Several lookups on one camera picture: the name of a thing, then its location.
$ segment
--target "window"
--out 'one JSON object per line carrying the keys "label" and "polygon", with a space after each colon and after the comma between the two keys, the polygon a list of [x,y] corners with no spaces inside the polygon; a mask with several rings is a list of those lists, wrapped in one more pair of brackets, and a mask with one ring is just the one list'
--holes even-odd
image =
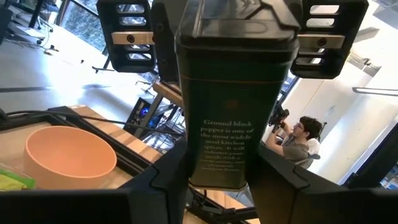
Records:
{"label": "window", "polygon": [[282,84],[282,88],[280,89],[280,93],[277,98],[277,101],[279,103],[282,103],[286,99],[287,95],[289,94],[293,86],[296,84],[298,79],[299,79],[298,77],[296,77],[289,71],[286,80]]}
{"label": "window", "polygon": [[95,4],[96,1],[70,1],[61,26],[102,52],[106,43],[100,19],[96,14]]}

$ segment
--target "wooden countertop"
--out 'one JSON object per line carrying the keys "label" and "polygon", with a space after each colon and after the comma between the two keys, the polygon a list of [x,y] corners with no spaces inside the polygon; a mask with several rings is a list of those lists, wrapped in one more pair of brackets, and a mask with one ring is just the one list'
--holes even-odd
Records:
{"label": "wooden countertop", "polygon": [[[96,118],[103,118],[98,113],[93,111],[87,106],[71,106],[71,108],[81,115],[93,116]],[[116,126],[115,124],[105,123],[102,121],[88,120],[87,122],[96,126],[98,129],[109,134],[119,142],[125,144],[131,150],[139,153],[149,161],[155,162],[161,157],[161,153],[151,148],[150,146],[143,143],[138,138],[129,134],[125,130]],[[30,133],[37,129],[50,126],[48,123],[33,124],[30,126],[24,126],[17,129],[0,132],[0,142],[2,143],[2,149],[0,150],[0,162],[5,165],[14,167],[23,171],[22,155],[24,152],[25,140]],[[123,170],[116,167],[109,176],[109,179],[101,186],[104,189],[115,189],[120,185],[130,180],[132,176],[125,173]],[[226,195],[224,192],[208,190],[207,196],[224,206],[225,208],[244,208],[245,206],[239,203],[237,200]],[[249,220],[250,223],[260,223],[258,219]],[[184,224],[202,224],[204,223],[201,219],[195,217],[191,213],[187,212],[184,216]]]}
{"label": "wooden countertop", "polygon": [[[171,84],[174,88],[180,89],[179,86]],[[182,103],[182,96],[178,93],[174,92],[173,90],[167,88],[167,86],[161,83],[155,83],[153,86],[155,92],[160,93],[164,98],[170,100],[170,102],[174,103],[175,105],[183,108]]]}

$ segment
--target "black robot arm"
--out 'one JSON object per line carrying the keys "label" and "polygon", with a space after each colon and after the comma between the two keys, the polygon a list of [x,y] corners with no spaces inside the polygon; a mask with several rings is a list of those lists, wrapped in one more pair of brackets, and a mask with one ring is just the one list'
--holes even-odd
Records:
{"label": "black robot arm", "polygon": [[147,209],[134,212],[132,206],[132,223],[181,223],[185,209],[207,223],[241,223],[257,217],[261,223],[376,223],[394,213],[398,200],[390,190],[348,190],[265,151],[250,163],[247,174],[255,210],[225,213],[194,200],[196,192],[187,190],[186,162],[187,143],[181,141],[121,187],[140,189],[141,196],[130,200]]}

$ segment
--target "gray floor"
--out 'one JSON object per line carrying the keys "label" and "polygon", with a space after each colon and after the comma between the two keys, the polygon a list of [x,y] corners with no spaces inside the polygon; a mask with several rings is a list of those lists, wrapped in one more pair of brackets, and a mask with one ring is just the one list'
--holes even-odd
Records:
{"label": "gray floor", "polygon": [[[108,119],[125,121],[145,95],[134,73],[99,72],[90,64],[70,63],[43,49],[0,45],[0,107],[6,111],[87,105]],[[29,88],[45,90],[27,91]]]}

